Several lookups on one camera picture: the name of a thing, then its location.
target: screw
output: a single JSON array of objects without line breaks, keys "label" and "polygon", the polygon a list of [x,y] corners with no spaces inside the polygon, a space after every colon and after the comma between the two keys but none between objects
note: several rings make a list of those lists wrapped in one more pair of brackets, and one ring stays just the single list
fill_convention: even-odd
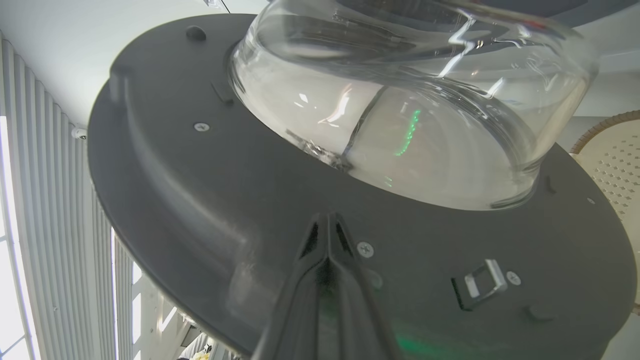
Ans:
[{"label": "screw", "polygon": [[197,122],[195,125],[193,125],[193,128],[203,133],[204,131],[208,131],[211,128],[211,126],[203,122]]},{"label": "screw", "polygon": [[371,246],[370,243],[364,241],[360,242],[358,243],[358,252],[363,258],[370,258],[374,253],[373,246]]},{"label": "screw", "polygon": [[515,286],[519,286],[520,284],[522,284],[522,280],[520,279],[520,277],[518,276],[518,274],[510,271],[507,273],[507,280],[509,280],[509,282],[511,284],[514,284]]}]

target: clear glass dome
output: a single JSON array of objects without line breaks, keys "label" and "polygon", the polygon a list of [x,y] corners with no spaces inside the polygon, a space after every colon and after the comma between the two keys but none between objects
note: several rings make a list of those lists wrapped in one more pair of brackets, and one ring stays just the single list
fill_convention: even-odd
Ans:
[{"label": "clear glass dome", "polygon": [[230,81],[324,163],[483,210],[527,198],[595,59],[560,24],[463,1],[276,0],[232,53]]}]

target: security camera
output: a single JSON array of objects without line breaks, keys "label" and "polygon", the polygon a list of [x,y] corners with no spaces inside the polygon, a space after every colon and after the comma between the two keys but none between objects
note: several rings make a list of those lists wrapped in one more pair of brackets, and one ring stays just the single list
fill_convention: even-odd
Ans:
[{"label": "security camera", "polygon": [[74,139],[86,140],[86,129],[75,127],[71,130],[71,136],[73,136]]}]

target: green led light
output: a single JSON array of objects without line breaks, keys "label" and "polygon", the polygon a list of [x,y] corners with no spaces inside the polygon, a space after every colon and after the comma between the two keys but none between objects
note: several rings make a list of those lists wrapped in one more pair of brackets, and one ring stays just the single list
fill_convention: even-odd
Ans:
[{"label": "green led light", "polygon": [[409,149],[409,144],[411,144],[411,139],[413,139],[413,133],[415,132],[415,125],[420,120],[419,118],[420,110],[416,110],[413,112],[413,117],[411,118],[411,124],[409,125],[409,130],[407,130],[406,135],[404,136],[404,145],[403,148],[396,153],[396,156],[400,156]]},{"label": "green led light", "polygon": [[413,341],[404,336],[396,336],[396,341],[403,352],[411,353],[423,359],[453,360],[460,359],[458,353],[448,351],[443,347],[428,345],[419,341]]}]

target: white wall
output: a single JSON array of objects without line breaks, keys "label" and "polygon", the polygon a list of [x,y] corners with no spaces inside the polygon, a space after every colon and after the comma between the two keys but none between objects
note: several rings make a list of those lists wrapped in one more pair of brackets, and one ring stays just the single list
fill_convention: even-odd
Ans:
[{"label": "white wall", "polygon": [[580,136],[606,118],[607,117],[572,117],[560,133],[560,137],[556,142],[566,152],[569,152]]},{"label": "white wall", "polygon": [[640,72],[600,74],[580,103],[575,116],[611,117],[640,109]]},{"label": "white wall", "polygon": [[595,45],[596,49],[604,54],[627,53],[640,50],[640,4],[611,14],[585,25],[575,28],[582,36]]}]

